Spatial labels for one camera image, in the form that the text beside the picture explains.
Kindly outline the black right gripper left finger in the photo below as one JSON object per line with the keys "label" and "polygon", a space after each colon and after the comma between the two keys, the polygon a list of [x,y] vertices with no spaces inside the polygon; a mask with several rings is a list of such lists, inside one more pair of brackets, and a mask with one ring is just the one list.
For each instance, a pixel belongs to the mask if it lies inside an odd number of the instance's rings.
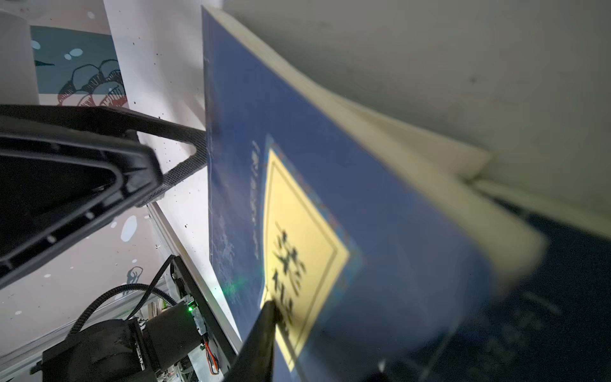
{"label": "black right gripper left finger", "polygon": [[7,287],[208,162],[203,130],[126,108],[1,107]]}

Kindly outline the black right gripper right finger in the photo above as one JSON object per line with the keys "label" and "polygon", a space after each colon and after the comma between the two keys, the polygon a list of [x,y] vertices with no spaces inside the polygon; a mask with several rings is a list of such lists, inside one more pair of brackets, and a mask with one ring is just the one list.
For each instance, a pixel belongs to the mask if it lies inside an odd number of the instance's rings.
{"label": "black right gripper right finger", "polygon": [[235,362],[224,375],[224,382],[273,380],[275,331],[280,319],[275,302],[265,302]]}

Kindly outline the blue book far right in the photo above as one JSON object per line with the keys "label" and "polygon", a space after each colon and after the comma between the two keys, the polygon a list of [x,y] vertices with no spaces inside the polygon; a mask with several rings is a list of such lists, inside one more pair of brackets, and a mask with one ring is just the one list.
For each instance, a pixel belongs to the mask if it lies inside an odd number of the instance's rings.
{"label": "blue book far right", "polygon": [[383,364],[378,381],[608,381],[610,219],[491,181],[475,189],[548,239],[507,299]]}

